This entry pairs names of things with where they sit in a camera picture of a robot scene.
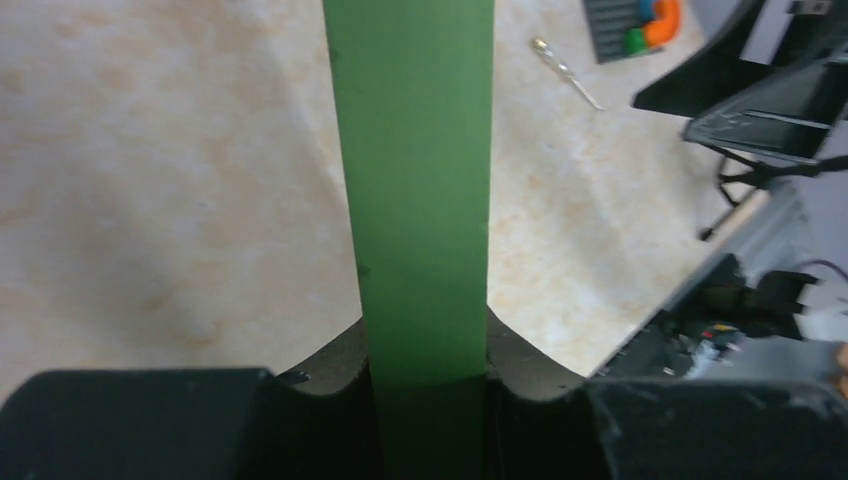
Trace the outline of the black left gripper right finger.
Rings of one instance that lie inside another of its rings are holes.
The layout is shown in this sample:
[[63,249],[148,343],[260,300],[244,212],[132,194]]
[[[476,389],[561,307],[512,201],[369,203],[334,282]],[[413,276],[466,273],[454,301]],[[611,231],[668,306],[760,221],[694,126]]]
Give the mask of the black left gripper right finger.
[[587,380],[488,318],[488,479],[843,479],[847,403],[804,381]]

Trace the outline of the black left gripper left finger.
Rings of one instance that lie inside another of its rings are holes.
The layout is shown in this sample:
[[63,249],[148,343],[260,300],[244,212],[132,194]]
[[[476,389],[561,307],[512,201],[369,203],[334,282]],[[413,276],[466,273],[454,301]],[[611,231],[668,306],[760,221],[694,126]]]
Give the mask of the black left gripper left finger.
[[378,479],[357,322],[289,370],[53,370],[1,408],[5,479]]

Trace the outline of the green wooden picture frame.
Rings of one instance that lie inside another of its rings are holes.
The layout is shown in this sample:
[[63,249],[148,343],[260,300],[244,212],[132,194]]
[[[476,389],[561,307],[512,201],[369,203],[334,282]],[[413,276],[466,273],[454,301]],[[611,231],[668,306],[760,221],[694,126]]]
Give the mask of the green wooden picture frame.
[[478,479],[494,5],[323,12],[384,475]]

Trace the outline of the clear handle screwdriver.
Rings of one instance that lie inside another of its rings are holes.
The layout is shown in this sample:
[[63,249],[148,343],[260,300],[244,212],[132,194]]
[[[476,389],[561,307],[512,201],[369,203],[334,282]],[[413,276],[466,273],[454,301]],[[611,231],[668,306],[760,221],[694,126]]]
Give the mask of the clear handle screwdriver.
[[561,61],[550,49],[548,43],[541,37],[530,41],[531,48],[540,60],[554,71],[565,82],[570,83],[595,110],[603,111],[600,103],[590,94],[585,86],[578,80],[573,70]]

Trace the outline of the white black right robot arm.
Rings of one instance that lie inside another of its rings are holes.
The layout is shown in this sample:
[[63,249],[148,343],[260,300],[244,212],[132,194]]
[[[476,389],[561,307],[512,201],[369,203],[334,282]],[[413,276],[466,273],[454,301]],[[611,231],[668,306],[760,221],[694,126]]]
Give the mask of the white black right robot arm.
[[762,64],[742,52],[764,6],[740,2],[703,48],[632,105],[687,118],[681,137],[689,143],[843,170],[846,155],[818,153],[847,118],[847,4],[790,2],[776,54]]

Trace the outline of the green building brick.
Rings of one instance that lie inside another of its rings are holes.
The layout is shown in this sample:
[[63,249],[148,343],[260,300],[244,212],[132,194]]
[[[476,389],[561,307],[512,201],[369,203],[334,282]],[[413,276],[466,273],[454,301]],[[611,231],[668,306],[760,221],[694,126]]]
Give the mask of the green building brick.
[[644,31],[641,28],[629,29],[624,36],[624,51],[627,57],[646,54],[650,50]]

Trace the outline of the grey building brick plate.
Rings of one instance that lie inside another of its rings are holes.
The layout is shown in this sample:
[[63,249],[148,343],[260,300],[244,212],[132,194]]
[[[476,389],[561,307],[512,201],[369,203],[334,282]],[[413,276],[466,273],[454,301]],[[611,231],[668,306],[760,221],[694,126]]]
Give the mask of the grey building brick plate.
[[[629,29],[641,28],[651,18],[648,1],[583,0],[582,5],[589,28],[595,61],[599,65],[628,58],[624,51],[624,36]],[[654,47],[643,55],[661,52]]]

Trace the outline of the orange plastic piece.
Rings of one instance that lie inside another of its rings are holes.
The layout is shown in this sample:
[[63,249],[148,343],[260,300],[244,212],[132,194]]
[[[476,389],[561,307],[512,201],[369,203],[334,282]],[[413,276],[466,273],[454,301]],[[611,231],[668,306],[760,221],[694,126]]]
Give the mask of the orange plastic piece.
[[678,0],[647,2],[651,18],[642,26],[642,32],[648,47],[661,47],[676,37],[682,26],[682,10]]

